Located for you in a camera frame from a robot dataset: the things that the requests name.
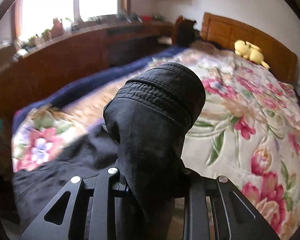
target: headboard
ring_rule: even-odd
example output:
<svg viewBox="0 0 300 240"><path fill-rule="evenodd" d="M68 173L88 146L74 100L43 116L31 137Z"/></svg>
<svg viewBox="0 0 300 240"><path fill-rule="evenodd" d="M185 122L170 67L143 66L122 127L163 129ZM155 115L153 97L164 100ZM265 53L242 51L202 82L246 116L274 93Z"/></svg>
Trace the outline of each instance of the headboard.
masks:
<svg viewBox="0 0 300 240"><path fill-rule="evenodd" d="M287 83L295 81L297 56L270 35L245 23L205 13L201 37L216 41L224 48L234 49L237 40L248 41L262 49L265 62L272 68L275 77Z"/></svg>

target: floral blanket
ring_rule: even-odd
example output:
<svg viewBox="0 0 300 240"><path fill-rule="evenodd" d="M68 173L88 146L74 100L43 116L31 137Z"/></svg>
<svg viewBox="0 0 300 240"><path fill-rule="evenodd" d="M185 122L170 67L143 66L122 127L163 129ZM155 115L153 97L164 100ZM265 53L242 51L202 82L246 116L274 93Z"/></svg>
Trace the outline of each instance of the floral blanket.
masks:
<svg viewBox="0 0 300 240"><path fill-rule="evenodd" d="M202 176L227 176L281 239L300 224L300 109L289 84L228 50L196 42L173 58L202 80L206 103L186 135L182 159ZM34 109L13 137L14 171L32 170L102 118L125 76L62 111Z"/></svg>

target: plush toy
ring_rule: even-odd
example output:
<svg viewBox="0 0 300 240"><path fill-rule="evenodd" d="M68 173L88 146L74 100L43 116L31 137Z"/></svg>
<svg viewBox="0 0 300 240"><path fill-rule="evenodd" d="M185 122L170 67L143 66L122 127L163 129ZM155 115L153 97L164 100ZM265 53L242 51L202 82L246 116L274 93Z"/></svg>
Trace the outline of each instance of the plush toy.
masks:
<svg viewBox="0 0 300 240"><path fill-rule="evenodd" d="M264 68L269 70L269 65L265 63L262 50L256 45L251 44L250 42L244 42L242 40L237 40L234 43L234 52L242 56L245 59L254 62L255 64L262 65Z"/></svg>

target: blue bed sheet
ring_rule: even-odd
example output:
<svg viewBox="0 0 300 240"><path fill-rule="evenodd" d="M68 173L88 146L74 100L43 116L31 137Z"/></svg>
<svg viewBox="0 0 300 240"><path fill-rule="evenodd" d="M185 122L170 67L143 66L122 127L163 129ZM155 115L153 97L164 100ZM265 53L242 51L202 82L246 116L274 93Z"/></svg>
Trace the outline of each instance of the blue bed sheet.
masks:
<svg viewBox="0 0 300 240"><path fill-rule="evenodd" d="M184 49L186 48L171 46L170 48L158 54L144 57L142 59L139 59L135 62L121 67L109 68L104 71L95 73L88 77L84 77L72 83L69 83L68 85L61 88L48 98L25 106L20 111L18 111L18 113L16 113L16 115L13 118L12 134L15 134L19 125L24 121L30 110L33 108L40 108L41 106L44 106L46 104L52 104L55 107L63 108L68 104L78 100L82 96L88 94L89 92L106 84L107 82L110 82L112 80L115 80L117 78L120 78L122 76L125 76L129 73L143 68L149 61L152 60L153 57L172 57L182 52Z"/></svg>

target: metal screw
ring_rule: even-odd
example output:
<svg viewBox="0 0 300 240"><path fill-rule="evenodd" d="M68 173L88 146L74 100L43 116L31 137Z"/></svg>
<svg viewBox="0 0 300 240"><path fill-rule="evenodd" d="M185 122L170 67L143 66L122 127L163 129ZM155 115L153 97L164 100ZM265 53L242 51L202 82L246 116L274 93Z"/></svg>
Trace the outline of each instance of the metal screw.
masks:
<svg viewBox="0 0 300 240"><path fill-rule="evenodd" d="M80 182L80 180L81 180L81 178L79 176L74 176L74 177L71 178L71 182L73 184L76 184L76 183Z"/></svg>
<svg viewBox="0 0 300 240"><path fill-rule="evenodd" d="M222 183L226 183L228 181L228 178L226 176L220 176L219 181Z"/></svg>
<svg viewBox="0 0 300 240"><path fill-rule="evenodd" d="M109 173L109 174L115 174L115 173L117 173L117 172L118 172L118 169L115 168L115 167L110 168L110 169L108 170L108 173Z"/></svg>
<svg viewBox="0 0 300 240"><path fill-rule="evenodd" d="M189 175L190 173L191 173L191 169L185 168L184 174L185 174L185 175Z"/></svg>

